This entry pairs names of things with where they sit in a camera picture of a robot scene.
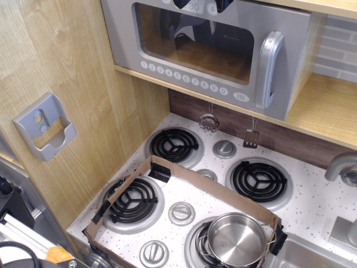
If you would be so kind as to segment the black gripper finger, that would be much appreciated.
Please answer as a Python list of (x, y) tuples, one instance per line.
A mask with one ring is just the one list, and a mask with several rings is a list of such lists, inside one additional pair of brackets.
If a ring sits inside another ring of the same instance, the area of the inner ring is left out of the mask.
[(190, 0), (173, 0), (173, 2), (177, 8), (182, 9), (190, 2)]
[(232, 2), (233, 0), (215, 0), (217, 12), (222, 13)]

